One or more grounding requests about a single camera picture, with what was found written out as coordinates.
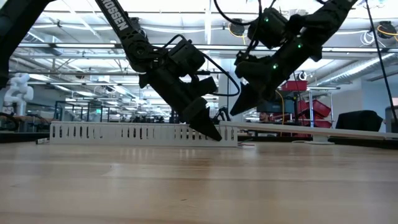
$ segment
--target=ceiling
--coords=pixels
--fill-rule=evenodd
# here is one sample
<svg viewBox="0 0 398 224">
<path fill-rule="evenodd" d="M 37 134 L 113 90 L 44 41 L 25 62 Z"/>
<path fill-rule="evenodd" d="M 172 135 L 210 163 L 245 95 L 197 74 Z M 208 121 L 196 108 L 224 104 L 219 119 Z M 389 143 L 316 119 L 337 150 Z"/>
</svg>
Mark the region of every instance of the ceiling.
<svg viewBox="0 0 398 224">
<path fill-rule="evenodd" d="M 188 4 L 183 0 L 119 0 L 119 2 L 124 10 L 129 13 L 130 17 L 140 18 L 140 25 L 145 30 L 152 44 L 165 44 L 177 33 L 182 33 L 187 39 L 191 39 L 197 45 L 244 46 L 249 43 L 248 38 L 234 37 L 229 33 L 228 23 L 214 7 L 213 0 L 190 1 Z M 262 1 L 262 5 L 266 7 L 271 2 L 271 0 Z M 218 3 L 229 17 L 242 18 L 244 21 L 251 21 L 257 17 L 258 3 L 255 0 L 218 0 Z M 339 32 L 324 47 L 374 47 L 373 44 L 363 44 L 364 32 L 353 33 L 369 30 L 370 26 L 367 11 L 360 3 L 361 1 L 358 1 L 355 9 L 350 11 Z M 376 0 L 369 0 L 369 3 L 372 7 L 375 22 L 389 20 L 395 25 L 398 24 L 395 0 L 385 0 L 382 4 Z M 286 17 L 297 12 L 312 13 L 320 6 L 314 0 L 278 0 L 274 5 Z M 51 2 L 37 19 L 29 34 L 39 42 L 119 43 L 118 37 L 109 27 L 95 0 L 57 0 Z M 398 47 L 398 42 L 394 39 L 381 40 L 381 42 L 387 47 Z M 87 74 L 84 80 L 74 75 L 46 75 L 57 82 L 77 83 L 101 80 L 101 82 L 105 83 L 138 83 L 138 76 L 129 67 L 128 61 L 124 59 L 122 49 L 82 47 L 79 49 L 57 50 L 61 55 L 54 57 L 54 55 L 38 49 L 20 47 L 13 56 L 13 60 L 17 63 L 13 64 L 14 66 L 11 67 L 11 70 L 26 71 L 26 69 L 30 69 L 31 73 L 34 71 L 37 74 L 50 72 L 49 70 L 51 70 L 51 72 L 55 73 L 83 72 L 96 75 L 90 77 Z M 235 58 L 237 50 L 206 50 L 204 52 L 210 55 L 218 64 L 222 64 L 223 60 Z M 254 53 L 258 56 L 273 54 L 273 52 Z M 307 60 L 298 69 L 312 75 L 312 77 L 308 76 L 310 83 L 355 60 L 367 60 L 377 56 L 375 53 L 324 55 L 325 59 L 319 62 Z M 214 65 L 208 62 L 201 69 L 218 71 Z M 104 77 L 103 73 L 123 73 L 125 75 Z M 219 75 L 211 75 L 216 83 Z M 189 82 L 190 78 L 185 77 L 183 81 Z M 65 85 L 64 87 L 91 93 L 94 93 L 95 90 L 95 94 L 98 96 L 111 97 L 110 94 L 106 94 L 102 87 L 101 89 L 95 89 L 93 86 Z M 169 111 L 160 96 L 150 87 L 140 90 L 138 86 L 125 86 L 119 92 L 122 92 L 123 98 L 135 96 L 145 101 L 146 105 L 155 105 L 154 108 L 156 110 L 161 105 L 164 111 Z M 209 101 L 214 101 L 212 106 L 215 108 L 218 106 L 216 103 L 217 99 L 217 97 L 209 98 Z"/>
</svg>

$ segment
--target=wall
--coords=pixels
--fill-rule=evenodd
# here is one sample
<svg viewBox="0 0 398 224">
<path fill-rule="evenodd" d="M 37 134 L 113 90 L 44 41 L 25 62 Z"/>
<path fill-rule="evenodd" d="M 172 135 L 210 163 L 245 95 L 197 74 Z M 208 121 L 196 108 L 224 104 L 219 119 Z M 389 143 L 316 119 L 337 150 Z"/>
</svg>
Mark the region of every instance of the wall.
<svg viewBox="0 0 398 224">
<path fill-rule="evenodd" d="M 398 97 L 398 84 L 390 84 L 392 97 Z M 388 93 L 384 82 L 362 82 L 363 110 L 373 110 L 383 119 L 386 118 L 386 108 L 390 106 Z M 386 132 L 384 123 L 380 129 Z"/>
<path fill-rule="evenodd" d="M 58 90 L 49 90 L 43 86 L 34 87 L 34 97 L 31 103 L 37 103 L 45 106 L 55 106 L 56 101 L 65 101 L 65 92 Z"/>
<path fill-rule="evenodd" d="M 342 113 L 358 111 L 363 109 L 362 91 L 346 90 L 338 93 L 332 93 L 333 102 L 333 128 L 336 127 L 338 116 Z M 323 104 L 330 106 L 330 97 L 325 96 L 319 99 Z"/>
</svg>

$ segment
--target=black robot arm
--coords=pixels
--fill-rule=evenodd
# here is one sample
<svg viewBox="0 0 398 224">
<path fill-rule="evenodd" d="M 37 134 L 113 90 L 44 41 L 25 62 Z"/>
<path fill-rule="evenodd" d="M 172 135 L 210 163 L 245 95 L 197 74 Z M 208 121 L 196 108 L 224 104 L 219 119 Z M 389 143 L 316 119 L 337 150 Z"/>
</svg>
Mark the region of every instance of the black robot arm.
<svg viewBox="0 0 398 224">
<path fill-rule="evenodd" d="M 11 54 L 23 40 L 46 5 L 53 0 L 8 0 L 0 10 L 0 88 L 8 80 L 8 62 Z M 119 37 L 129 63 L 139 76 L 141 88 L 150 85 L 173 110 L 181 122 L 217 141 L 221 135 L 211 122 L 207 101 L 202 97 L 217 91 L 213 78 L 200 80 L 196 71 L 205 63 L 203 53 L 182 35 L 171 50 L 151 45 L 146 37 L 135 30 L 133 23 L 117 0 L 96 0 L 99 8 Z M 185 83 L 180 77 L 190 75 Z"/>
<path fill-rule="evenodd" d="M 196 71 L 205 63 L 203 54 L 190 40 L 176 35 L 169 43 L 180 37 L 180 42 L 170 51 L 165 47 L 154 47 L 146 37 L 133 27 L 127 13 L 117 0 L 96 0 L 99 8 L 118 35 L 132 69 L 145 72 L 140 75 L 139 85 L 150 85 L 173 110 L 181 122 L 191 128 L 220 141 L 221 135 L 211 122 L 202 97 L 217 90 L 213 78 L 199 80 Z M 192 81 L 185 83 L 180 77 L 190 75 Z"/>
<path fill-rule="evenodd" d="M 277 10 L 266 8 L 261 18 L 250 25 L 248 37 L 269 49 L 279 46 L 280 49 L 263 58 L 238 53 L 235 74 L 249 83 L 241 84 L 241 95 L 231 114 L 242 113 L 273 98 L 277 87 L 308 58 L 319 61 L 322 45 L 340 28 L 356 1 L 329 0 L 313 14 L 294 15 L 289 21 Z"/>
</svg>

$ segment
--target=duct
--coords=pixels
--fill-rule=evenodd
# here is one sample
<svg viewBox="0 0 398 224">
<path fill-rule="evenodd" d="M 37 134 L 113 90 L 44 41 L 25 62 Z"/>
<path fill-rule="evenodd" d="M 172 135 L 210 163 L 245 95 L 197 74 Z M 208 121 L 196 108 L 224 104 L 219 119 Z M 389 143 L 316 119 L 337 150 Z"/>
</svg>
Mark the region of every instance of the duct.
<svg viewBox="0 0 398 224">
<path fill-rule="evenodd" d="M 36 36 L 35 34 L 33 34 L 32 32 L 28 32 L 25 37 L 24 37 L 24 41 L 28 41 L 29 43 L 44 43 L 45 41 L 43 39 L 41 39 L 40 37 Z M 53 49 L 53 48 L 38 48 L 38 50 L 42 53 L 45 54 L 52 54 L 55 56 L 61 56 L 62 53 L 61 51 L 57 50 L 57 49 Z"/>
<path fill-rule="evenodd" d="M 382 59 L 384 65 L 388 66 L 393 62 L 397 62 L 398 54 L 387 54 L 383 56 Z M 375 72 L 379 69 L 380 60 L 378 57 L 367 61 L 358 61 L 333 72 L 325 78 L 321 78 L 319 81 L 317 81 L 317 86 L 327 86 L 333 83 L 348 82 L 369 73 Z"/>
</svg>

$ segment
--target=wooden tabletop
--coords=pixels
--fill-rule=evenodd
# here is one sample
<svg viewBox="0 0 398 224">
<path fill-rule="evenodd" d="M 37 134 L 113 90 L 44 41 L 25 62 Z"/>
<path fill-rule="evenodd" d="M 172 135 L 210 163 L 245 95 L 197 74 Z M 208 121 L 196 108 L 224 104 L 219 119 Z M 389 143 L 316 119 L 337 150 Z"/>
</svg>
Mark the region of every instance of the wooden tabletop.
<svg viewBox="0 0 398 224">
<path fill-rule="evenodd" d="M 0 223 L 398 223 L 398 151 L 0 145 Z"/>
</svg>

